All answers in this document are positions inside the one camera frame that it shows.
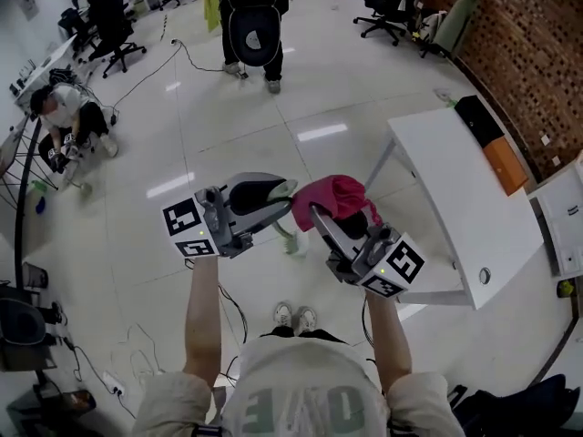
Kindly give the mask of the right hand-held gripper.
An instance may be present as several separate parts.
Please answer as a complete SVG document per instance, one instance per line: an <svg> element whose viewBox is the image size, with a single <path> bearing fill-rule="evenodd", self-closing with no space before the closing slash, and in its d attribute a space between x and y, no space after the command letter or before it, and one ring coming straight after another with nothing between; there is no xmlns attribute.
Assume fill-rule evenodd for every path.
<svg viewBox="0 0 583 437"><path fill-rule="evenodd" d="M390 299L407 292L425 265L425 258L408 234L390 226L370 227L364 233L364 212L333 218L311 204L314 227L331 250L327 267L342 283Z"/></svg>

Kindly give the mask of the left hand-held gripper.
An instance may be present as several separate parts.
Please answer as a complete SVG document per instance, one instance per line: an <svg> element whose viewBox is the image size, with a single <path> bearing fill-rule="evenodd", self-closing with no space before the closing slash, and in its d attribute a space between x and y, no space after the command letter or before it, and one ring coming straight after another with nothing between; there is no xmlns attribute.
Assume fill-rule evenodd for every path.
<svg viewBox="0 0 583 437"><path fill-rule="evenodd" d="M252 246L251 234L291 211L296 179L242 172L162 208L170 241L185 259L233 259ZM280 198L251 205L247 198Z"/></svg>

